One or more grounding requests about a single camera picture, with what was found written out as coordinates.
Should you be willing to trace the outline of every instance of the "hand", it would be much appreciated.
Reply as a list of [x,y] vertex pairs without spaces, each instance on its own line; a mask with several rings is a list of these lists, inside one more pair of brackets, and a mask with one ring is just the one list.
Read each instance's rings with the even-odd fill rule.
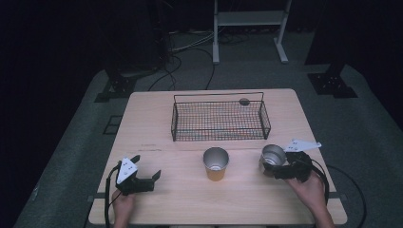
[[311,171],[310,177],[306,182],[301,182],[297,179],[288,179],[285,181],[293,188],[298,198],[314,215],[318,228],[335,227],[332,216],[326,206],[324,184],[317,173]]
[[134,194],[127,196],[122,195],[120,190],[116,190],[112,194],[113,211],[115,212],[114,228],[125,228],[130,221],[131,214],[134,209]]

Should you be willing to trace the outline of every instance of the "black cable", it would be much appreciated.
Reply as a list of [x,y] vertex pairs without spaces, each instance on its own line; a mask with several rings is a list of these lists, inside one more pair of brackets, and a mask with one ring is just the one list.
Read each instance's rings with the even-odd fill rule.
[[[211,63],[213,63],[213,56],[210,54],[210,52],[208,52],[207,50],[204,50],[204,49],[200,49],[200,48],[186,48],[186,49],[183,49],[183,50],[178,51],[178,53],[184,52],[184,51],[188,51],[188,50],[198,50],[198,51],[202,51],[202,52],[206,53],[206,54],[210,57]],[[212,70],[212,72],[211,72],[210,79],[208,80],[208,83],[207,83],[207,85],[205,86],[205,89],[204,89],[204,90],[207,90],[207,89],[208,89],[208,87],[210,86],[211,81],[213,80],[214,72],[216,71],[216,66],[215,66],[214,64],[212,64],[212,66],[213,66],[213,70]]]
[[166,76],[172,74],[173,72],[175,72],[177,69],[179,69],[179,67],[181,67],[181,65],[182,65],[182,60],[181,60],[179,57],[174,56],[174,55],[173,55],[172,57],[173,57],[173,58],[176,58],[176,59],[179,61],[178,66],[177,66],[176,68],[174,68],[174,70],[168,71],[168,73],[164,74],[164,75],[161,76],[159,79],[157,79],[157,80],[148,88],[147,91],[151,91],[151,88],[152,88],[156,83],[158,83],[158,82],[159,82],[161,79],[163,79],[164,77],[166,77]]
[[326,166],[327,166],[328,168],[335,169],[336,171],[338,171],[338,172],[340,172],[341,174],[343,174],[347,179],[349,179],[349,180],[353,183],[353,185],[355,186],[356,190],[358,191],[359,196],[361,197],[361,200],[362,200],[362,211],[363,211],[363,215],[362,215],[361,221],[358,223],[357,227],[358,227],[358,228],[359,228],[359,227],[362,227],[362,225],[364,224],[364,221],[365,221],[365,219],[366,219],[366,217],[367,217],[367,202],[366,202],[366,200],[365,200],[365,198],[364,198],[364,194],[362,193],[361,188],[359,188],[359,186],[358,186],[358,184],[355,182],[355,180],[354,180],[352,177],[350,177],[350,176],[349,176],[346,172],[344,172],[343,170],[341,170],[341,169],[339,169],[339,168],[337,168],[337,167],[334,167],[334,166],[332,166],[332,165],[329,165],[329,164],[327,164]]
[[104,209],[104,216],[105,216],[105,225],[106,228],[109,228],[109,189],[110,189],[110,177],[112,176],[113,172],[115,172],[121,166],[121,161],[118,162],[118,165],[113,167],[110,171],[109,176],[106,178],[106,187],[105,187],[105,209]]
[[115,199],[113,199],[113,201],[109,204],[109,206],[112,205],[113,202],[114,202],[121,194],[122,194],[122,192],[119,192],[118,196],[116,196]]

